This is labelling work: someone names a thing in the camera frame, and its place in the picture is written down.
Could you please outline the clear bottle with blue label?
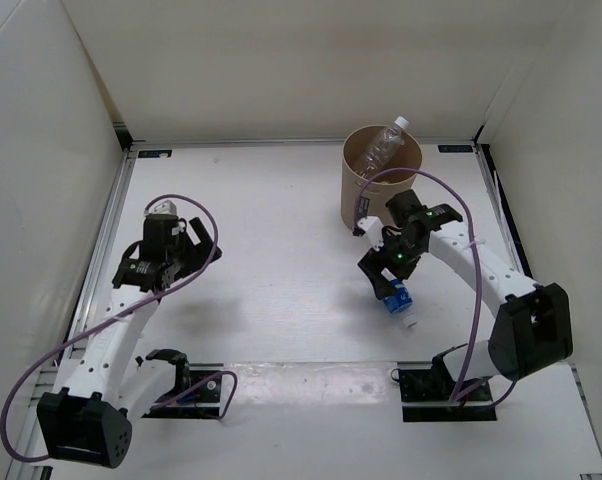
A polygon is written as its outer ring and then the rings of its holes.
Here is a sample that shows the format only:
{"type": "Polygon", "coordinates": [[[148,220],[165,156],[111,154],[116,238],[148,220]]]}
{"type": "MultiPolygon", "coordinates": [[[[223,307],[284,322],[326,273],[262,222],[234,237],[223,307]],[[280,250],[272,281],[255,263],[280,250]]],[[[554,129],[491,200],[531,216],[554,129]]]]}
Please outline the clear bottle with blue label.
{"type": "Polygon", "coordinates": [[[405,284],[393,279],[390,281],[394,288],[391,295],[382,298],[382,303],[387,311],[394,315],[406,328],[414,327],[418,324],[418,320],[412,311],[413,299],[405,284]]]}

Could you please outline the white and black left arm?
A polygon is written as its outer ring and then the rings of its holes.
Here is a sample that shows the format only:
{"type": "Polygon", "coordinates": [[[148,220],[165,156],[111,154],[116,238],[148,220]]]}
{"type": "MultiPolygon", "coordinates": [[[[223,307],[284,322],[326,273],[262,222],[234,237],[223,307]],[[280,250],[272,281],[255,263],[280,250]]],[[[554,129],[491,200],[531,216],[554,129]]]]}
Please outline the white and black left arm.
{"type": "Polygon", "coordinates": [[[114,469],[127,455],[134,422],[152,407],[189,393],[185,353],[154,349],[137,356],[134,351],[168,290],[221,256],[199,218],[146,216],[141,240],[124,251],[112,280],[107,311],[113,319],[89,334],[69,378],[38,402],[51,458],[114,469]]]}

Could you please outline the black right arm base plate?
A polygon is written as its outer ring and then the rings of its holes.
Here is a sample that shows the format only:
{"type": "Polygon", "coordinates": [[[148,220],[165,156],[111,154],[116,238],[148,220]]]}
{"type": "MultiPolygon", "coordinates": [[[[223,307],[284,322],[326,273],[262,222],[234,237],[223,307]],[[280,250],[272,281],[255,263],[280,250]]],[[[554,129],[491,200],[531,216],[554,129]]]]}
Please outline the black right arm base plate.
{"type": "Polygon", "coordinates": [[[490,386],[484,384],[449,401],[450,393],[437,387],[429,368],[399,365],[390,371],[390,379],[399,387],[404,423],[465,423],[497,420],[490,386]]]}

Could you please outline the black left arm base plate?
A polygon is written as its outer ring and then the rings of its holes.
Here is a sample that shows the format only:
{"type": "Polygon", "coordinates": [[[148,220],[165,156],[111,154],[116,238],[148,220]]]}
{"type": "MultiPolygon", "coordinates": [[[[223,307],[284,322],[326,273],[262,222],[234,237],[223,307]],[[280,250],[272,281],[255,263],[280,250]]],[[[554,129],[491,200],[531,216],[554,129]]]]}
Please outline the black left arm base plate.
{"type": "Polygon", "coordinates": [[[213,420],[220,415],[223,380],[208,379],[204,385],[166,407],[150,410],[148,419],[213,420]]]}

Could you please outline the clear plastic bottle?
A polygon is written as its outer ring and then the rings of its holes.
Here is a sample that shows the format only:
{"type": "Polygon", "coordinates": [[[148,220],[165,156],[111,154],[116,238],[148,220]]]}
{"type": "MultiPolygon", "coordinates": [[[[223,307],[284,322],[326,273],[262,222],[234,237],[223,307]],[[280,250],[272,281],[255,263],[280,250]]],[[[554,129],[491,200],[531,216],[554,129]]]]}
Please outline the clear plastic bottle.
{"type": "Polygon", "coordinates": [[[410,122],[398,116],[392,125],[383,127],[353,165],[353,171],[363,179],[379,173],[404,144],[403,134],[410,122]]]}

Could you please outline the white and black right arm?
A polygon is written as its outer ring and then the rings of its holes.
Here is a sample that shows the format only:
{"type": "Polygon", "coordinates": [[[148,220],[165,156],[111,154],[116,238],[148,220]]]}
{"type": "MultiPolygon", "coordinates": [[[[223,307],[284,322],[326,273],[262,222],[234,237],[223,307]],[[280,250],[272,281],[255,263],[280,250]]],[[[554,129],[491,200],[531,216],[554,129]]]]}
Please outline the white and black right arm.
{"type": "Polygon", "coordinates": [[[430,387],[441,399],[457,401],[496,376],[517,382],[573,353],[567,292],[542,285],[515,271],[471,233],[471,226],[448,204],[428,207],[412,190],[386,204],[392,222],[361,217],[354,232],[370,243],[358,266],[377,299],[391,297],[422,255],[447,265],[475,293],[468,341],[436,355],[430,387]]]}

